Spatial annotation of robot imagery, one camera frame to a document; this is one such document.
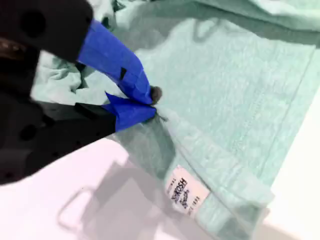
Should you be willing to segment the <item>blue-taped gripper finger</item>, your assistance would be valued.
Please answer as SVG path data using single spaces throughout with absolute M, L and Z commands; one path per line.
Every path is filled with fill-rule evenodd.
M 75 110 L 93 122 L 93 129 L 89 131 L 93 136 L 89 140 L 77 138 L 75 141 L 77 147 L 83 147 L 136 124 L 146 122 L 155 117 L 157 113 L 156 108 L 151 105 L 109 93 L 106 93 L 106 96 L 107 104 L 75 104 Z
M 94 19 L 86 0 L 3 0 L 0 3 L 1 71 L 13 69 L 26 82 L 7 84 L 28 95 L 39 54 L 46 51 L 105 75 L 130 99 L 156 104 L 162 90 L 150 85 L 139 58 Z

